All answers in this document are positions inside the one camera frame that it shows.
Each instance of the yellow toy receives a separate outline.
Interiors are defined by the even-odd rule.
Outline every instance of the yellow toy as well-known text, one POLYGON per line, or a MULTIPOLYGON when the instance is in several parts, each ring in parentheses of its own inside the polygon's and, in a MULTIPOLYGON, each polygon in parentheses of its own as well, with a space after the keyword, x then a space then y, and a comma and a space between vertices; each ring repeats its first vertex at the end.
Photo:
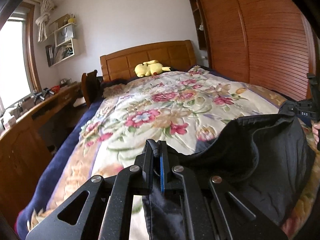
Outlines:
POLYGON ((158 75, 161 74, 162 71, 171 71, 170 67, 164 67, 157 60, 151 60, 148 62, 144 62, 139 64, 134 69, 135 73, 138 77, 148 77, 150 75, 158 75))

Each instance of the wooden wardrobe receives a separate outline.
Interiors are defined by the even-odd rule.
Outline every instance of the wooden wardrobe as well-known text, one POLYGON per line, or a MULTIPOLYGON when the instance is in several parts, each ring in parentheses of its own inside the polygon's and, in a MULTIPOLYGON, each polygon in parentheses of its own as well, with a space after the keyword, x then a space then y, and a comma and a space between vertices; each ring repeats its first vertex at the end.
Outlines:
POLYGON ((211 67, 236 81, 309 97, 312 29, 291 0, 197 0, 211 67))

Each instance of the wooden headboard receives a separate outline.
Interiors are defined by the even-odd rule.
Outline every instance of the wooden headboard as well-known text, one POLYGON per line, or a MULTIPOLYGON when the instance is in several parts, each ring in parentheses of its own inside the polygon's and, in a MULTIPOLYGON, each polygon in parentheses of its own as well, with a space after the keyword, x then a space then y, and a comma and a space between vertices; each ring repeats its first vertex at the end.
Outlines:
POLYGON ((190 40, 164 41, 123 49, 100 57, 104 81, 136 76, 134 68, 145 61, 158 60, 164 66, 187 70, 196 64, 190 40))

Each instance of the black bag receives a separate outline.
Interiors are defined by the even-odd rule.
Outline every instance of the black bag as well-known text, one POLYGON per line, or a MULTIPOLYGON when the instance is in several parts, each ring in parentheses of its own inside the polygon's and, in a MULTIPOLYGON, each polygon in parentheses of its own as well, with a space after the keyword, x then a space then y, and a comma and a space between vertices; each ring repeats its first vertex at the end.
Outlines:
MULTIPOLYGON (((158 143, 152 147, 159 162, 158 143)), ((290 215, 315 160, 299 120, 290 113, 239 117, 206 150, 184 155, 168 147, 168 153, 177 155, 198 180, 213 173, 226 179, 276 225, 290 215)), ((185 239, 179 197, 164 198, 159 176, 154 176, 152 194, 143 197, 143 207, 150 239, 185 239)))

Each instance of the finger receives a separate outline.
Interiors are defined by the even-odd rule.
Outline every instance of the finger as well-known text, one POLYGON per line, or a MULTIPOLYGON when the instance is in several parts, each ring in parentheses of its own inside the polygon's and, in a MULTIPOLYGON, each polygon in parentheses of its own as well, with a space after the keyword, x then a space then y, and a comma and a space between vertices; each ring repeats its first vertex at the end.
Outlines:
POLYGON ((316 129, 320 129, 320 122, 314 122, 312 126, 316 129))
POLYGON ((319 142, 319 137, 318 137, 318 136, 313 135, 313 138, 315 139, 316 143, 318 143, 318 142, 319 142))
POLYGON ((319 131, 315 127, 312 127, 312 133, 319 136, 319 131))

